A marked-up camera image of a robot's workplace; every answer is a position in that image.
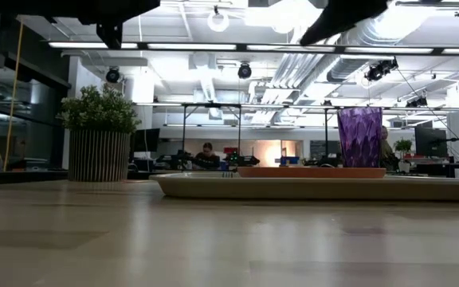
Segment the person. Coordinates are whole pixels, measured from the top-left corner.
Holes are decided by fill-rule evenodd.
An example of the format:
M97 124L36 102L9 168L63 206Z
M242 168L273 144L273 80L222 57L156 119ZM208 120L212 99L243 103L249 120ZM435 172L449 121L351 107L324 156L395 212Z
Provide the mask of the person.
M202 151L194 157L194 165L205 170L217 170L220 167L220 157L214 154L211 143L202 145Z
M389 145L387 138L387 128L385 126L382 126L380 166L386 168L388 171L397 171L398 158L393 152L392 147Z

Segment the black frame crossbar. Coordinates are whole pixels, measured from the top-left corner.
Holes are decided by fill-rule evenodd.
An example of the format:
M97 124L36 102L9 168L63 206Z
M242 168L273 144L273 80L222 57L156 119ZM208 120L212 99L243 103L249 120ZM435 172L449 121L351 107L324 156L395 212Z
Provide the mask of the black frame crossbar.
M244 44L244 43L196 43L196 42L124 42L122 50L128 51L210 51L237 53L316 53L337 55L372 56L420 56L459 57L459 47L425 46L363 46L363 45L293 45L293 44Z

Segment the purple faceted plastic cup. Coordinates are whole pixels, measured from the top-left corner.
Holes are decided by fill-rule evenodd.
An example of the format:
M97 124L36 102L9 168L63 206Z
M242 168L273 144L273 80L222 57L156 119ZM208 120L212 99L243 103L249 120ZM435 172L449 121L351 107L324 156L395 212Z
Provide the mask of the purple faceted plastic cup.
M378 107L343 108L338 111L344 167L379 167L382 114L382 109Z

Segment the small green potted plant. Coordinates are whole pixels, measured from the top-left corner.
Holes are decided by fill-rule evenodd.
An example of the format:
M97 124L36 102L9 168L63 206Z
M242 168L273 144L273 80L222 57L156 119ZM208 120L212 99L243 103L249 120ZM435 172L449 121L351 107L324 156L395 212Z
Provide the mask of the small green potted plant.
M412 148L411 140L398 140L394 143L394 150L399 154L398 170L401 173L410 172L410 162L406 159Z

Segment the black computer monitor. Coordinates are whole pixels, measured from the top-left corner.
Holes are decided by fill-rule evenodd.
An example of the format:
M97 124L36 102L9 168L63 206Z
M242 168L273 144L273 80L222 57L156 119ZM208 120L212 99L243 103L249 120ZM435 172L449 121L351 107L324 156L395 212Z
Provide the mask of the black computer monitor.
M134 152L157 151L159 128L136 130L133 139Z
M424 157L445 158L448 155L446 131L434 128L415 128L415 151Z

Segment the cream plastic tray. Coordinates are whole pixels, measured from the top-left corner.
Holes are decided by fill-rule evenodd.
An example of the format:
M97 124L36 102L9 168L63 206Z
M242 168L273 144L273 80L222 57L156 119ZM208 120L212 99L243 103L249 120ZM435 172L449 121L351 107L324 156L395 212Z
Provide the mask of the cream plastic tray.
M243 178L222 172L152 175L162 192L193 199L280 199L459 202L459 179Z

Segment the green plant in ribbed pot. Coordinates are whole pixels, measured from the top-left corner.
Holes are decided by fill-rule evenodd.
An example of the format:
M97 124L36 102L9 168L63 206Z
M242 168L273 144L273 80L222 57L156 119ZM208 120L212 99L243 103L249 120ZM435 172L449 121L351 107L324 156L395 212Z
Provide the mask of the green plant in ribbed pot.
M140 119L122 92L108 84L83 86L78 97L62 100L59 117L69 131L70 181L127 178L131 137Z

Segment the black ceiling spot lamp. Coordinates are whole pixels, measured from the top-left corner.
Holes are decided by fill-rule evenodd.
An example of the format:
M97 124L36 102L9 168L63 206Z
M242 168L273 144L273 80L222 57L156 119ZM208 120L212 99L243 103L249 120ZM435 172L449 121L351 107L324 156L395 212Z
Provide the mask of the black ceiling spot lamp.
M120 81L120 71L117 66L110 67L105 75L105 79L108 83L116 84Z
M250 78L252 75L252 69L249 63L242 62L237 71L237 75L242 80Z

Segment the black workstation frame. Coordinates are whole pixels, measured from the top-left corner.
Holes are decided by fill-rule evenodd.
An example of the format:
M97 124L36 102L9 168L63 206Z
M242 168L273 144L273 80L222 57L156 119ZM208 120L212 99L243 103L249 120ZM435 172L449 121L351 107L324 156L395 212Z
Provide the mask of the black workstation frame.
M182 114L182 150L185 151L185 139L186 139L186 119L188 118L187 109L189 107L203 107L203 108L227 108L230 112L233 111L233 108L238 110L238 132L237 132L237 151L241 153L241 116L242 116L242 104L231 104L231 103L215 103L213 101L206 102L206 103L181 103L183 107L183 114Z

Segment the orange plate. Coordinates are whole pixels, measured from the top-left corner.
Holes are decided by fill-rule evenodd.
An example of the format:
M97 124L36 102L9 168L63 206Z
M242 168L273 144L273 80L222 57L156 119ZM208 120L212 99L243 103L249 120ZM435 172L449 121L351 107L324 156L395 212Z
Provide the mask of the orange plate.
M381 179L385 168L367 167L239 167L242 178Z

